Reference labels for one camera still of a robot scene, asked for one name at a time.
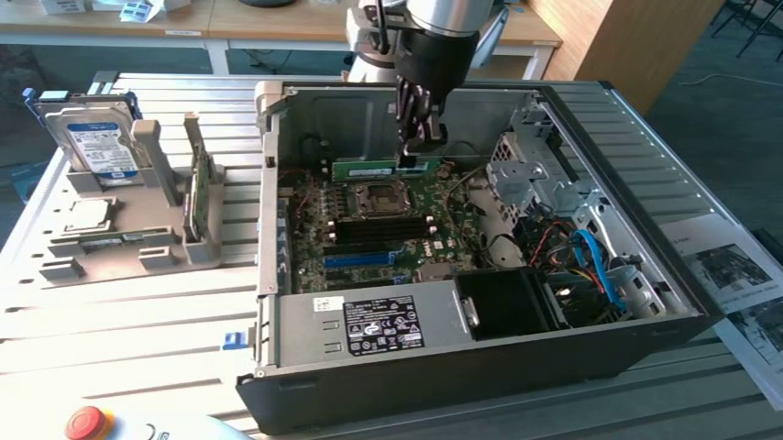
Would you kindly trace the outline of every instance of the red wire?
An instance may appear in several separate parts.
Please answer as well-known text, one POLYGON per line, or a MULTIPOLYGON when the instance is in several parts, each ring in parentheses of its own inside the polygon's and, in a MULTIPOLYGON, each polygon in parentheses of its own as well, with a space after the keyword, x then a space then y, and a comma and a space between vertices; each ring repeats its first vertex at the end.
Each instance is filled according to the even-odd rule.
POLYGON ((603 284, 601 284, 599 277, 597 276, 595 272, 587 269, 585 271, 587 272, 587 275, 590 275, 590 278, 593 278, 593 282, 595 282, 597 286, 599 286, 599 292, 606 293, 607 291, 603 288, 603 284))
POLYGON ((561 226, 561 225, 565 225, 565 223, 563 222, 553 222, 550 227, 547 227, 547 230, 543 231, 543 237, 541 238, 539 246, 537 247, 537 251, 534 252, 534 256, 530 258, 529 264, 531 266, 537 262, 537 258, 539 257, 541 250, 543 249, 543 244, 547 242, 547 238, 550 237, 550 233, 553 232, 554 227, 561 226))
POLYGON ((302 168, 295 168, 294 170, 286 170, 278 176, 278 180, 282 181, 286 176, 288 176, 290 174, 292 174, 295 172, 305 172, 305 170, 302 168))
POLYGON ((296 206, 296 218, 299 218, 299 216, 302 214, 302 210, 303 210, 305 204, 307 203, 307 198, 310 197, 311 188, 313 188, 314 184, 315 184, 314 176, 310 176, 310 180, 307 181, 307 189, 305 191, 305 197, 299 203, 299 206, 296 206))

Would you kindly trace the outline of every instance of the circuit board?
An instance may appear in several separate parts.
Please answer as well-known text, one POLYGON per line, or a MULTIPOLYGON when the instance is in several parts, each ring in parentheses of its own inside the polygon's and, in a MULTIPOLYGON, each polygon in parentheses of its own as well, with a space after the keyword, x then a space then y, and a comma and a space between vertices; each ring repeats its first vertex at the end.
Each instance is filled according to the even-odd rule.
POLYGON ((459 238, 458 227, 467 234, 475 234, 479 218, 473 213, 458 214, 453 223, 445 205, 450 189, 458 185, 461 178, 462 174, 454 173, 447 178, 429 174, 387 181, 334 182, 317 175, 299 179, 295 192, 307 194, 307 199, 298 199, 294 192, 288 192, 294 196, 291 217, 295 226, 291 233, 290 291, 327 292, 422 282, 422 267, 446 268, 451 273, 475 269, 474 255, 459 238), (366 199, 362 198, 362 191, 371 193, 366 199), (337 194, 345 200, 337 201, 337 194), (362 208, 365 200, 375 211, 362 208), (399 216, 390 218, 390 212, 385 209, 393 208, 399 216), (390 259, 386 260, 387 254, 381 255, 379 264, 351 265, 349 262, 346 265, 342 263, 339 268, 329 267, 327 253, 334 248, 330 231, 335 222, 339 229, 341 225, 359 225, 371 215, 385 215, 387 221, 395 223, 426 219, 427 234, 414 239, 383 242, 391 250, 387 252, 390 259))

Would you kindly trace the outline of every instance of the slotted aluminum table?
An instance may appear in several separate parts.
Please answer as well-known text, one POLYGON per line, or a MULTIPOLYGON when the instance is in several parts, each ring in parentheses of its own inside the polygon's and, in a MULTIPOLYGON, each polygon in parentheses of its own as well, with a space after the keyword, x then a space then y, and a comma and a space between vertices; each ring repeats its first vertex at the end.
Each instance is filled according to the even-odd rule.
MULTIPOLYGON (((255 315, 263 161, 254 87, 262 79, 127 73, 115 82, 94 84, 94 93, 136 92, 144 117, 163 126, 162 146, 174 167, 190 163, 183 113, 200 112, 207 149, 228 169, 226 263, 203 272, 26 295, 4 289, 0 408, 30 392, 46 391, 110 408, 210 414, 266 438, 232 383, 220 380, 227 371, 219 351, 223 334, 244 330, 255 315)), ((614 90, 597 82, 553 85, 661 223, 710 212, 735 221, 614 90)), ((11 284, 24 275, 8 268, 36 252, 35 238, 47 227, 56 195, 68 189, 64 166, 58 152, 0 254, 11 284)), ((323 436, 762 439, 783 436, 783 415, 773 411, 734 356, 707 332, 650 356, 615 379, 286 438, 323 436)))

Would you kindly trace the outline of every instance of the blue pcie slot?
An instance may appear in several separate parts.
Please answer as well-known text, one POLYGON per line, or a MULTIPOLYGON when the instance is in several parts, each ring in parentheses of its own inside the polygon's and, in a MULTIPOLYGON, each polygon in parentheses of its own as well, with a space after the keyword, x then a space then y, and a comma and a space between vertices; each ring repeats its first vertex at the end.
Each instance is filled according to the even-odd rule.
POLYGON ((397 256, 401 252, 402 249, 391 252, 325 257, 323 267, 325 269, 341 269, 358 266, 394 266, 397 256))

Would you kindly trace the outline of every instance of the yellow wire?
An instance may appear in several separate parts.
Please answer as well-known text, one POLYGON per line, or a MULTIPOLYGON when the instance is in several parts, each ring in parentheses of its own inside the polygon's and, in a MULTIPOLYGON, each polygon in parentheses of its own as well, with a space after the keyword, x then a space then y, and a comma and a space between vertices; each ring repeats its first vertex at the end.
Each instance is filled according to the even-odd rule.
POLYGON ((581 275, 583 278, 586 278, 587 280, 590 280, 590 282, 594 282, 593 278, 590 277, 590 275, 587 275, 587 273, 582 272, 578 269, 569 269, 569 272, 575 273, 577 275, 581 275))

